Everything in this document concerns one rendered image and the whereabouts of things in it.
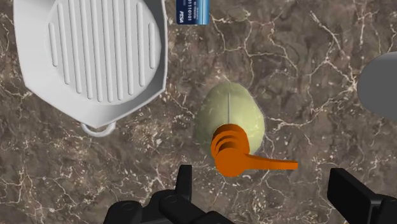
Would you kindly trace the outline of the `green soap bottle orange pump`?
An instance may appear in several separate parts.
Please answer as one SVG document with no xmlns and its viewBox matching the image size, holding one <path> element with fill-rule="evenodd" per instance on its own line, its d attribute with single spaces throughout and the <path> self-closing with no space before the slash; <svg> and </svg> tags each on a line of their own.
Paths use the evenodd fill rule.
<svg viewBox="0 0 397 224">
<path fill-rule="evenodd" d="M 242 85 L 223 82 L 213 87 L 197 113 L 197 141 L 208 151 L 218 171 L 235 177 L 245 170 L 295 170 L 295 160 L 255 155 L 265 133 L 264 115 Z"/>
</svg>

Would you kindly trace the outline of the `grey round object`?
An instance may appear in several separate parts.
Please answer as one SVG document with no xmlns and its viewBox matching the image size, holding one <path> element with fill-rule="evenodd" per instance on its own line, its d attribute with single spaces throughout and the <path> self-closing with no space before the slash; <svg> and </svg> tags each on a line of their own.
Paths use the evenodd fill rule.
<svg viewBox="0 0 397 224">
<path fill-rule="evenodd" d="M 367 110 L 397 122 L 397 52 L 371 60 L 359 76 L 357 92 Z"/>
</svg>

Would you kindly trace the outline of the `white ribbed grill pan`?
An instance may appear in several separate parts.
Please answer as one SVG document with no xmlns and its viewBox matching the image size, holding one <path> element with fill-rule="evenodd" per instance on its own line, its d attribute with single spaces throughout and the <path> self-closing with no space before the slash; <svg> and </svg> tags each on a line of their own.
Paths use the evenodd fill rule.
<svg viewBox="0 0 397 224">
<path fill-rule="evenodd" d="M 165 90 L 164 0 L 13 0 L 13 19 L 25 86 L 90 136 Z"/>
</svg>

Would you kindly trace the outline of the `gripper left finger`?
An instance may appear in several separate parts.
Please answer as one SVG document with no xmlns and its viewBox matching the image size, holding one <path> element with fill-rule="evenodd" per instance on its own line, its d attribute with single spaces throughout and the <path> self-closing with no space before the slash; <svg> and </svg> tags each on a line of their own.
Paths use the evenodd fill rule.
<svg viewBox="0 0 397 224">
<path fill-rule="evenodd" d="M 103 224 L 218 224 L 218 214 L 192 203 L 192 166 L 181 165 L 175 189 L 155 192 L 147 206 L 134 200 L 116 202 Z"/>
</svg>

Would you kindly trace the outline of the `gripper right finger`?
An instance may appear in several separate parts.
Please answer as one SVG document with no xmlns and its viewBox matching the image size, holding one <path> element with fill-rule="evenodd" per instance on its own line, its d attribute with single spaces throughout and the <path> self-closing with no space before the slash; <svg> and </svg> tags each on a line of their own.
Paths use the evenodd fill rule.
<svg viewBox="0 0 397 224">
<path fill-rule="evenodd" d="M 343 168 L 332 168 L 327 198 L 349 224 L 397 224 L 397 198 L 377 194 Z"/>
</svg>

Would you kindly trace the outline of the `blue card with print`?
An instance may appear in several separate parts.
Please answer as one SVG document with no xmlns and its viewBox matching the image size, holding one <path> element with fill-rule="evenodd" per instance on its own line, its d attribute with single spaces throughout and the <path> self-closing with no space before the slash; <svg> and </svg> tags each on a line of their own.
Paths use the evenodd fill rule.
<svg viewBox="0 0 397 224">
<path fill-rule="evenodd" d="M 178 25 L 207 25 L 210 0 L 176 0 Z"/>
</svg>

